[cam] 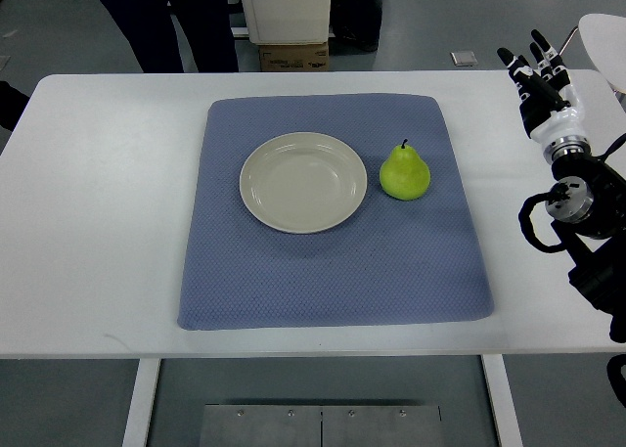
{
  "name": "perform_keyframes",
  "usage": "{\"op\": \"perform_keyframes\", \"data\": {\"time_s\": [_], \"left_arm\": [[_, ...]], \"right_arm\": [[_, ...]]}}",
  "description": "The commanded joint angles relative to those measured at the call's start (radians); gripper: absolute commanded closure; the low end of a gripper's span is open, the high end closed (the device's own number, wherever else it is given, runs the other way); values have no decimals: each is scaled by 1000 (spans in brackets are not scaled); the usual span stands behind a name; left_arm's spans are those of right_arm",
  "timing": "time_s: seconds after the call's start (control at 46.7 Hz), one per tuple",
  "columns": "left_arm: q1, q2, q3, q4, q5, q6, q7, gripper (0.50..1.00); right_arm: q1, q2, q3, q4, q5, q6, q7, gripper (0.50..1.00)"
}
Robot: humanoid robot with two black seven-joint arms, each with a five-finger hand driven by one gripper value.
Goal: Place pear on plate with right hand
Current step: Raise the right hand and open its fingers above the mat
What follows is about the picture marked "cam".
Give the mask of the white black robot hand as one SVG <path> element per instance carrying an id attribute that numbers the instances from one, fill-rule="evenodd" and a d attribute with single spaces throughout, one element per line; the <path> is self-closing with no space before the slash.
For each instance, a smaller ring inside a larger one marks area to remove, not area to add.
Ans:
<path id="1" fill-rule="evenodd" d="M 504 47 L 497 54 L 517 90 L 524 131 L 547 148 L 558 137 L 582 135 L 584 109 L 561 54 L 540 31 L 531 37 L 535 65 Z"/>

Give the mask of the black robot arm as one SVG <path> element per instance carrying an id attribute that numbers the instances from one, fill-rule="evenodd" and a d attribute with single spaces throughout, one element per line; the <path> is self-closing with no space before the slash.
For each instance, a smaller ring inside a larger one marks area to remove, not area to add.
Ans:
<path id="1" fill-rule="evenodd" d="M 549 154 L 555 185 L 523 203 L 522 235 L 544 253 L 567 252 L 574 267 L 569 283 L 597 310 L 611 317 L 609 337 L 625 342 L 625 179 L 607 158 L 625 144 L 620 136 L 600 156 L 576 138 L 557 142 Z M 543 204 L 559 239 L 546 245 L 535 235 L 531 213 Z"/>

